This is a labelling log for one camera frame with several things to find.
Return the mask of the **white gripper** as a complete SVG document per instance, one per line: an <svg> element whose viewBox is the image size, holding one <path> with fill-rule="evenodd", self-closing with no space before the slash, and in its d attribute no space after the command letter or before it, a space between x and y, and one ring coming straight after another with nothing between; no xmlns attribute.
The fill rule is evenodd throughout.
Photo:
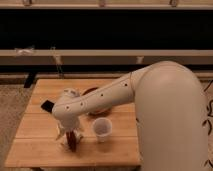
<svg viewBox="0 0 213 171"><path fill-rule="evenodd" d="M80 127L80 120L78 117L71 118L58 118L58 128L59 132L56 136L56 141L65 135L65 132L73 131ZM80 142L83 138L83 134L81 131L76 131L77 142Z"/></svg>

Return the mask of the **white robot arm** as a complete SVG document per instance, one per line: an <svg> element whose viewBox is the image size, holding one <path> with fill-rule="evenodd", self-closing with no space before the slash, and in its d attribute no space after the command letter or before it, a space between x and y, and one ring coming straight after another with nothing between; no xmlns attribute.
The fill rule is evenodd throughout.
<svg viewBox="0 0 213 171"><path fill-rule="evenodd" d="M86 95L63 91L52 109L61 132L87 112L132 103L140 171L209 171L207 98L196 75L173 61L130 72Z"/></svg>

